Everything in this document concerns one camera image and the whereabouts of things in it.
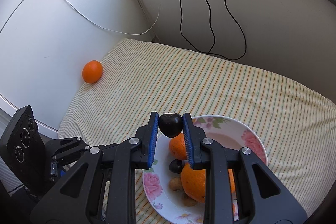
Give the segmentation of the smooth oval orange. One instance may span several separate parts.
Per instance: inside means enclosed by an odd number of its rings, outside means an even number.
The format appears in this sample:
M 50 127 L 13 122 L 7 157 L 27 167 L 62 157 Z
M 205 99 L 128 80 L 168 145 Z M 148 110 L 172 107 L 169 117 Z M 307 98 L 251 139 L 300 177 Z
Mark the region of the smooth oval orange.
M 97 82 L 103 74 L 103 67 L 99 61 L 92 60 L 82 69 L 82 78 L 86 83 L 93 84 Z

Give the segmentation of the large orange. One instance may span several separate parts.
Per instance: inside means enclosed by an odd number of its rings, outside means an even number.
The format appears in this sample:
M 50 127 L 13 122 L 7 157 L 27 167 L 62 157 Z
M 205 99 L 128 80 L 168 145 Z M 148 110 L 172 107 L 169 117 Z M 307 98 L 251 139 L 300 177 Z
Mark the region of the large orange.
M 205 203 L 206 199 L 206 170 L 193 170 L 186 163 L 181 172 L 181 182 L 185 193 L 193 200 Z

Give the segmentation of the dark plum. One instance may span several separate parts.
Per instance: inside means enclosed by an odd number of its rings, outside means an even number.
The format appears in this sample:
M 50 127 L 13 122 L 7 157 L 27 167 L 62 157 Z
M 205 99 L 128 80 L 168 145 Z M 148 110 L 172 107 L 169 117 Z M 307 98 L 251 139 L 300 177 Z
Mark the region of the dark plum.
M 158 120 L 158 127 L 168 138 L 177 137 L 183 130 L 183 119 L 180 114 L 162 114 Z

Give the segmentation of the brown longan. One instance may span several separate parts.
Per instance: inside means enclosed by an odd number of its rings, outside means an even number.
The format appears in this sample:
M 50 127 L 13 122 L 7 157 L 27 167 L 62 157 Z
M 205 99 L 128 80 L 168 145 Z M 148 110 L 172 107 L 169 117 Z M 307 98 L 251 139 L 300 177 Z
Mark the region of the brown longan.
M 185 192 L 182 194 L 182 203 L 186 207 L 193 207 L 198 204 L 197 201 L 189 197 Z
M 170 181 L 169 181 L 169 188 L 170 190 L 174 191 L 174 192 L 183 192 L 183 185 L 181 182 L 181 178 L 180 177 L 173 177 Z

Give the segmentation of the striped tablecloth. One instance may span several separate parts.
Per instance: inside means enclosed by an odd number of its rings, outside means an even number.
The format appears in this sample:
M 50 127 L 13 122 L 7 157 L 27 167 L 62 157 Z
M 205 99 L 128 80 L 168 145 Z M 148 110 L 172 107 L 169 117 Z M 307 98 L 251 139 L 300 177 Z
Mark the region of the striped tablecloth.
M 163 44 L 125 39 L 102 59 L 104 73 L 84 84 L 58 131 L 88 145 L 120 143 L 151 112 L 214 114 L 249 127 L 269 167 L 308 215 L 335 182 L 335 104 L 263 69 Z

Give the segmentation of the dark cherry in plate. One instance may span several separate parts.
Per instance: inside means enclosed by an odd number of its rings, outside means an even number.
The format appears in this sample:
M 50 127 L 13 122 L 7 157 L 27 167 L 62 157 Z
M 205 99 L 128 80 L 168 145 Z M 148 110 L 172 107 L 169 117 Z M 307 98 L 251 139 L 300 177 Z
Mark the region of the dark cherry in plate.
M 183 168 L 185 166 L 185 162 L 183 160 L 179 159 L 174 159 L 170 164 L 169 164 L 169 170 L 172 173 L 176 174 L 181 174 Z

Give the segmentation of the tangerine edge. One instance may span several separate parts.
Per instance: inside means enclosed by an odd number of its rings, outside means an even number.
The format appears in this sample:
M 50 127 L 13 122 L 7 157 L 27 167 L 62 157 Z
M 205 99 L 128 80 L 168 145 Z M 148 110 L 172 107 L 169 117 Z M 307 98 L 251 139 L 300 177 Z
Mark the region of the tangerine edge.
M 187 160 L 185 139 L 183 133 L 172 138 L 169 142 L 170 153 L 178 160 Z

